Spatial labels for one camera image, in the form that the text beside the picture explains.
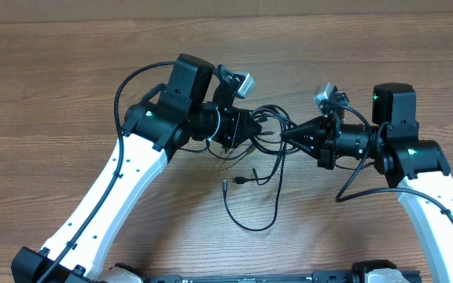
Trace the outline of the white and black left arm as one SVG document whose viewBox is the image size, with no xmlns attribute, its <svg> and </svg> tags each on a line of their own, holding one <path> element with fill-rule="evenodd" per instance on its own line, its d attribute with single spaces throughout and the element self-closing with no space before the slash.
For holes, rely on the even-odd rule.
<svg viewBox="0 0 453 283">
<path fill-rule="evenodd" d="M 188 141 L 232 149 L 261 131 L 249 110 L 234 107 L 256 82 L 180 54 L 166 83 L 154 86 L 124 115 L 108 163 L 64 225 L 38 251 L 22 248 L 11 264 L 16 282 L 140 282 L 118 263 L 104 263 L 116 235 L 151 182 Z"/>
</svg>

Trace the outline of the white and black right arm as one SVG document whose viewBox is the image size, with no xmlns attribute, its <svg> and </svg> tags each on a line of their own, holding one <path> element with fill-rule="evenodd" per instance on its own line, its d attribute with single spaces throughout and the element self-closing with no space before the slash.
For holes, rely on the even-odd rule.
<svg viewBox="0 0 453 283">
<path fill-rule="evenodd" d="M 440 145 L 421 140 L 417 94 L 407 83 L 382 83 L 372 93 L 372 120 L 351 107 L 333 84 L 317 88 L 321 115 L 285 130 L 281 139 L 332 170 L 341 157 L 359 161 L 349 182 L 372 159 L 387 187 L 337 194 L 337 203 L 378 193 L 395 193 L 408 214 L 435 282 L 453 282 L 453 178 Z"/>
</svg>

